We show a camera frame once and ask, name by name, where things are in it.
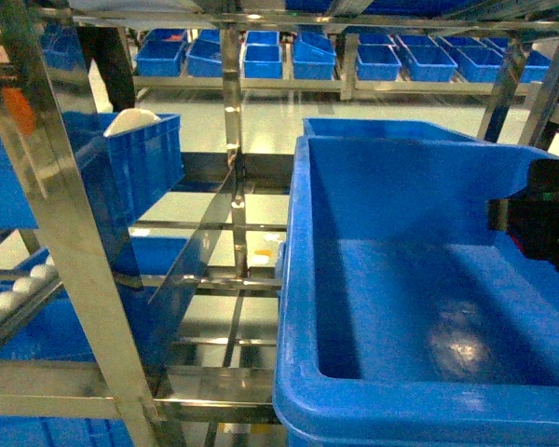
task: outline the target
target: metal shelf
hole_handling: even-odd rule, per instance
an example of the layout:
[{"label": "metal shelf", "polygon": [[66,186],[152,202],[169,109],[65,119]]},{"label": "metal shelf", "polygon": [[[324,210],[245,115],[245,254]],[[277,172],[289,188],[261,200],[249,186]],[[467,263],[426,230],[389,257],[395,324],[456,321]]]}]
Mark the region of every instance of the metal shelf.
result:
[{"label": "metal shelf", "polygon": [[[559,13],[559,1],[534,2],[491,0],[479,6],[440,18],[401,18],[360,15],[368,0],[334,0],[326,14],[286,12],[277,1],[217,2],[182,0],[173,11],[71,11],[69,8],[35,8],[33,14],[23,2],[0,2],[1,42],[10,64],[17,68],[8,82],[13,83],[30,103],[34,130],[20,131],[12,108],[0,95],[0,135],[8,156],[24,185],[39,227],[47,241],[61,282],[66,287],[75,312],[89,339],[97,362],[79,364],[53,361],[0,360],[0,414],[59,417],[121,418],[138,446],[169,445],[181,439],[178,421],[216,423],[266,423],[279,421],[271,405],[273,372],[229,368],[235,346],[267,345],[274,340],[238,337],[240,312],[249,296],[275,299],[279,283],[270,278],[270,269],[249,267],[246,232],[269,226],[246,222],[245,194],[287,194],[292,176],[292,156],[264,156],[242,153],[241,91],[243,89],[308,90],[339,92],[348,100],[382,93],[439,93],[490,95],[480,135],[495,142],[515,95],[525,95],[529,87],[518,86],[530,42],[559,36],[559,22],[516,20],[526,11],[539,15]],[[89,80],[84,70],[63,72],[48,69],[43,63],[38,36],[40,23],[49,18],[74,29],[76,20],[120,25],[139,20],[151,27],[196,27],[222,29],[224,76],[221,79],[134,78],[136,88],[205,88],[224,93],[226,154],[184,154],[186,177],[177,190],[213,191],[214,198],[200,223],[142,222],[142,227],[194,228],[188,247],[199,246],[199,268],[182,272],[175,265],[167,277],[121,277],[114,267],[117,251],[130,236],[126,226],[116,226],[111,216],[102,216],[101,204],[86,188],[77,168],[73,147],[61,120],[61,111],[95,113]],[[241,79],[239,69],[239,32],[248,29],[298,31],[303,27],[325,31],[357,33],[439,34],[507,36],[512,38],[508,53],[494,86],[470,84],[456,79],[449,84],[398,82],[361,82],[355,78],[358,36],[346,34],[338,39],[343,56],[335,81]],[[559,50],[541,93],[554,91],[559,84]],[[5,79],[0,77],[0,88]],[[550,104],[539,107],[552,113]],[[559,110],[554,115],[559,120]],[[109,167],[104,167],[105,182],[112,182]],[[225,223],[228,213],[232,224]],[[274,227],[281,231],[285,226]],[[206,266],[221,231],[231,230],[235,265],[231,269]],[[0,278],[14,278],[20,272],[0,271]],[[176,345],[225,345],[220,368],[167,366],[152,371],[143,367],[129,324],[120,302],[120,283],[141,287],[157,284],[158,296],[173,296],[178,290],[199,294],[234,296],[236,305],[230,331],[224,339],[189,337]],[[0,325],[0,345],[22,322],[44,305],[60,287],[50,284],[21,308],[24,318],[6,317]]]}]

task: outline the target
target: metal frame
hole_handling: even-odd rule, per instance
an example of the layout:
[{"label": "metal frame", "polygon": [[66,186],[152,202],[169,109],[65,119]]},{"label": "metal frame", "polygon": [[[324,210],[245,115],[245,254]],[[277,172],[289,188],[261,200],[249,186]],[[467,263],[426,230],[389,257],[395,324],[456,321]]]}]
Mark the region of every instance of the metal frame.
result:
[{"label": "metal frame", "polygon": [[[86,192],[86,182],[76,165],[73,148],[61,120],[61,111],[68,110],[67,105],[56,91],[55,83],[50,83],[51,79],[75,86],[77,91],[84,92],[84,111],[94,112],[94,105],[87,94],[90,92],[87,74],[82,70],[65,74],[48,69],[42,62],[41,49],[34,36],[32,15],[25,9],[22,0],[0,2],[2,41],[10,62],[20,69],[12,82],[27,94],[36,118],[33,135],[21,134],[12,111],[0,97],[0,135],[60,272],[60,279],[54,279],[34,295],[20,312],[4,318],[0,324],[0,345],[12,336],[15,328],[32,318],[63,283],[97,359],[96,364],[0,360],[0,414],[121,418],[136,445],[141,446],[170,444],[170,439],[180,430],[179,425],[174,425],[178,421],[210,422],[212,435],[208,436],[209,442],[214,440],[217,423],[277,424],[279,421],[271,405],[273,372],[229,366],[237,345],[275,344],[273,340],[237,337],[243,300],[251,296],[275,298],[280,286],[277,280],[270,278],[273,276],[271,269],[249,268],[246,232],[267,231],[270,228],[273,231],[285,230],[285,225],[247,223],[245,195],[287,194],[293,158],[243,154],[241,91],[252,88],[331,91],[340,93],[344,100],[376,92],[490,95],[481,135],[489,141],[496,141],[513,97],[527,93],[526,86],[518,86],[518,79],[524,69],[529,42],[559,35],[559,22],[515,20],[518,11],[527,8],[535,14],[551,14],[559,8],[559,2],[553,0],[536,4],[532,0],[505,0],[498,3],[506,6],[503,10],[497,9],[497,15],[493,15],[493,2],[488,0],[480,7],[431,20],[360,15],[370,3],[368,0],[334,0],[330,10],[323,15],[284,13],[275,8],[250,9],[245,13],[240,12],[239,3],[235,1],[225,2],[224,10],[215,7],[220,2],[183,0],[178,3],[188,12],[81,13],[68,8],[37,8],[35,12],[39,15],[33,14],[33,17],[48,17],[71,26],[72,14],[75,14],[83,21],[96,20],[115,25],[119,25],[121,20],[147,20],[153,27],[215,26],[222,29],[222,79],[135,77],[136,88],[220,88],[224,93],[227,153],[184,154],[187,175],[177,187],[181,191],[217,192],[202,221],[144,221],[137,224],[152,228],[194,228],[196,231],[188,245],[207,247],[201,252],[199,265],[203,268],[183,272],[179,276],[177,270],[180,270],[175,265],[164,278],[141,277],[136,272],[120,275],[116,271],[117,250],[128,243],[128,229],[117,227],[110,230],[114,231],[113,234],[105,237],[104,228],[115,219],[110,216],[102,222],[93,212],[100,203],[91,194],[91,185],[85,184],[88,188]],[[514,41],[494,86],[473,85],[459,79],[439,85],[357,81],[356,34],[347,34],[343,39],[344,54],[338,80],[240,79],[237,45],[240,31],[270,28],[291,31],[311,25],[339,31],[356,25],[365,32],[378,33],[499,35],[513,37]],[[559,57],[555,59],[545,86],[550,85],[552,80],[559,81]],[[30,91],[34,93],[33,97],[29,95]],[[541,104],[539,107],[547,109],[548,105]],[[111,170],[108,170],[104,182],[112,181]],[[225,223],[228,212],[231,212],[232,224]],[[209,266],[205,270],[204,266],[209,263],[223,230],[231,230],[233,234],[235,267],[228,271],[227,268]],[[25,234],[24,238],[32,250],[35,243],[33,235]],[[116,247],[106,243],[106,240],[116,240]],[[21,272],[0,270],[0,278],[17,278],[20,275]],[[181,338],[174,342],[175,345],[226,345],[220,368],[174,366],[151,372],[143,367],[118,293],[119,287],[140,289],[142,285],[158,285],[157,293],[166,296],[172,296],[180,289],[192,293],[198,289],[199,294],[210,292],[236,297],[227,337]],[[176,441],[184,442],[183,437],[178,436],[181,440]]]}]

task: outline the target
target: person's leg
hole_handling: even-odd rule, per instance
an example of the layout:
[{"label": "person's leg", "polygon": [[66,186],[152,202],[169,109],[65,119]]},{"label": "person's leg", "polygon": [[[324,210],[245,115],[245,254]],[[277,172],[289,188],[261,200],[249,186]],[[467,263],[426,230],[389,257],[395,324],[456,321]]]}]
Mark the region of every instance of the person's leg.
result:
[{"label": "person's leg", "polygon": [[135,103],[132,70],[118,30],[116,28],[94,29],[99,30],[94,59],[100,69],[114,112],[132,108]]},{"label": "person's leg", "polygon": [[81,44],[81,49],[83,50],[83,59],[85,59],[85,66],[87,71],[91,68],[91,61],[95,59],[95,41],[97,38],[96,33],[93,33],[87,26],[77,26],[76,34],[78,35],[78,40]]}]

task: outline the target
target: floor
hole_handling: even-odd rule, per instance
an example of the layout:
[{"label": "floor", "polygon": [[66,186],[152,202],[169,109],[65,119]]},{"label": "floor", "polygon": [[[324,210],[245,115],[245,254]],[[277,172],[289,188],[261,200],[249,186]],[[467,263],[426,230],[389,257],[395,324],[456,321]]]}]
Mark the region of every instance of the floor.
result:
[{"label": "floor", "polygon": [[[111,110],[107,95],[97,70],[90,73],[91,84],[98,110]],[[182,115],[183,152],[225,151],[224,109],[220,93],[198,91],[149,91],[144,94],[139,107],[156,113]],[[469,135],[476,135],[484,112],[484,105],[474,98],[456,97],[389,97],[377,95],[363,102],[340,102],[334,95],[306,94],[296,92],[261,93],[248,92],[243,107],[244,150],[250,153],[291,154],[295,139],[302,134],[302,119],[308,116],[419,119],[448,127]],[[521,105],[514,106],[503,129],[500,142],[516,143],[527,119],[528,111]],[[559,154],[559,138],[553,151]],[[145,219],[198,221],[209,204],[211,195],[188,195],[169,193],[151,210]],[[249,223],[285,224],[288,209],[286,196],[247,196],[247,219]],[[173,233],[188,236],[186,232],[152,231],[151,234]],[[263,232],[248,235],[250,264],[273,266],[276,252],[285,234]],[[211,264],[233,263],[231,233],[224,232],[218,243]],[[262,251],[272,255],[261,256]],[[13,234],[0,247],[0,268],[13,267],[27,256],[18,234]],[[183,336],[227,337],[234,309],[234,299],[226,297],[196,297],[180,329]],[[275,338],[277,330],[277,302],[271,299],[245,300],[240,320],[239,337]],[[192,361],[204,366],[220,366],[224,346],[202,346],[191,355]],[[248,361],[252,366],[273,368],[275,348],[263,347],[258,352],[234,353],[232,366]],[[185,435],[189,446],[202,445],[207,425],[186,424]],[[231,432],[244,427],[220,426],[215,445],[226,446],[247,440]],[[285,432],[282,427],[257,427],[248,445],[283,445]]]}]

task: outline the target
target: blue bin rim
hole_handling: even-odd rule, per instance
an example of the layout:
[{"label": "blue bin rim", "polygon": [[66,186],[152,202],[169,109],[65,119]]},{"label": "blue bin rim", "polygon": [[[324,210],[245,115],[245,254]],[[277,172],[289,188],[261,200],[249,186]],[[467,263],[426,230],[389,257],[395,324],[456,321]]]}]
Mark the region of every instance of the blue bin rim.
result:
[{"label": "blue bin rim", "polygon": [[[489,438],[493,445],[523,444],[523,437],[537,429],[535,421],[542,421],[538,426],[541,439],[546,440],[551,430],[559,434],[559,387],[383,383],[335,379],[320,372],[315,278],[310,275],[310,272],[315,271],[315,262],[314,256],[308,255],[314,253],[308,142],[326,138],[332,137],[300,137],[294,154],[292,189],[298,194],[291,198],[288,216],[290,231],[285,245],[287,264],[279,302],[278,361],[272,400],[281,423],[291,433],[305,440],[334,444],[366,443],[369,439],[364,437],[365,434],[374,439],[399,425],[406,426],[404,436],[411,444],[420,440],[430,443],[433,440],[460,445],[459,440],[463,439],[468,427],[480,430],[489,437],[498,436],[496,439]],[[349,140],[368,142],[368,139],[362,138]],[[479,142],[430,144],[451,147],[453,153],[478,148],[488,150],[489,147]],[[499,146],[530,151],[538,158],[558,158],[534,147]],[[289,272],[291,259],[295,255],[299,257],[299,268]],[[488,402],[488,405],[477,411],[475,405],[464,403],[464,396]],[[348,412],[352,402],[356,402],[355,413]],[[546,404],[534,405],[533,402]],[[462,420],[471,421],[470,426],[461,427],[459,421]],[[504,430],[502,424],[505,423],[517,431],[510,433]]]},{"label": "blue bin rim", "polygon": [[[310,126],[309,123],[311,121],[335,121],[336,119],[339,119],[342,122],[365,122],[365,123],[386,123],[386,124],[391,124],[391,123],[398,123],[401,124],[402,121],[400,119],[373,119],[373,118],[327,118],[327,117],[323,117],[323,116],[315,116],[315,117],[309,117],[309,118],[302,118],[303,121],[303,128],[305,129],[305,132],[307,131],[307,126]],[[445,128],[444,126],[440,126],[439,124],[435,124],[435,123],[431,123],[430,121],[423,121],[421,119],[406,119],[405,120],[406,124],[411,124],[411,125],[417,125],[417,126],[430,126],[432,128],[436,128],[439,130],[444,130],[446,132],[449,133],[454,133],[457,135],[460,135],[462,137],[468,138],[469,141],[468,142],[480,142],[482,144],[488,144],[488,142],[482,142],[480,140],[476,140],[474,139],[474,137],[471,137],[470,135],[466,135],[464,133],[461,132],[457,132],[455,130],[451,130],[448,128]],[[329,138],[360,138],[360,137],[335,137],[335,136],[331,136],[331,135],[314,135],[314,134],[305,134],[305,136],[308,137],[329,137]],[[381,140],[381,139],[377,139],[375,137],[371,138],[372,140]],[[398,140],[417,140],[416,138],[413,139],[406,139],[406,138],[401,138]]]},{"label": "blue bin rim", "polygon": [[[466,53],[466,51],[475,51],[475,50],[480,50],[480,51],[488,51],[490,52],[490,54],[495,54],[497,55],[499,58],[501,58],[501,62],[498,64],[486,64],[486,63],[476,63],[476,61],[469,55]],[[458,47],[457,48],[457,53],[464,58],[465,60],[467,60],[469,63],[471,63],[473,66],[475,67],[481,67],[481,68],[498,68],[501,66],[501,63],[503,62],[503,56],[501,56],[501,54],[499,52],[497,52],[495,49],[489,48],[489,47],[485,47],[485,48],[481,48],[481,47]]]},{"label": "blue bin rim", "polygon": [[220,46],[220,44],[216,44],[215,42],[212,42],[210,40],[199,40],[197,39],[195,42],[193,42],[193,45],[190,46],[190,48],[186,51],[186,57],[187,58],[191,58],[191,59],[196,59],[199,61],[207,61],[210,63],[216,63],[221,65],[222,61],[221,60],[216,60],[216,59],[208,59],[208,58],[204,58],[203,56],[195,56],[193,54],[193,50],[196,47],[207,47],[207,46],[211,46],[211,45],[216,45],[219,49],[220,49],[220,53],[222,52],[222,47]]},{"label": "blue bin rim", "polygon": [[[441,51],[441,53],[451,62],[451,63],[420,63],[418,61],[418,59],[416,58],[416,55],[413,52],[413,49],[416,48],[421,48],[421,49],[426,49],[426,48],[437,48],[435,49],[431,49],[430,51]],[[416,46],[416,45],[412,45],[410,47],[402,47],[402,50],[407,51],[408,54],[410,54],[410,57],[412,59],[414,59],[414,62],[416,65],[418,65],[419,67],[448,67],[448,68],[452,68],[452,67],[456,67],[457,68],[457,62],[454,61],[454,59],[449,55],[449,53],[447,53],[447,51],[445,51],[443,48],[441,47],[425,47],[425,46]]]},{"label": "blue bin rim", "polygon": [[[249,59],[247,59],[247,56],[248,56],[248,54],[249,54],[249,49],[250,49],[251,47],[259,47],[259,48],[260,48],[260,47],[273,47],[273,48],[277,48],[277,49],[278,49],[278,59],[277,59],[276,61],[254,61],[254,60],[249,60]],[[281,46],[279,46],[279,45],[249,44],[249,45],[245,46],[245,48],[244,48],[244,61],[247,62],[247,63],[252,63],[252,62],[253,62],[253,63],[280,63],[280,62],[283,61],[282,54],[283,54],[283,51],[282,51]]]},{"label": "blue bin rim", "polygon": [[[257,35],[257,34],[275,34],[276,35],[276,43],[275,44],[263,44],[260,42],[249,42],[249,35]],[[261,45],[261,46],[275,46],[280,44],[280,32],[279,31],[267,31],[267,30],[249,30],[246,32],[246,36],[244,38],[244,45]]]},{"label": "blue bin rim", "polygon": [[[385,51],[385,50],[382,50],[382,49],[378,49],[377,47],[388,48],[389,51],[391,52],[391,54],[393,55],[394,62],[365,62],[365,61],[362,60],[362,56],[361,56],[361,49],[364,48],[364,47],[370,47],[370,48],[373,49],[373,51]],[[360,63],[362,65],[383,65],[383,66],[390,66],[390,67],[394,67],[394,66],[401,67],[402,66],[402,62],[400,61],[400,58],[398,58],[398,55],[395,54],[393,46],[391,46],[391,45],[360,45],[358,47],[358,54],[356,55],[356,60],[358,61],[358,63]]]}]

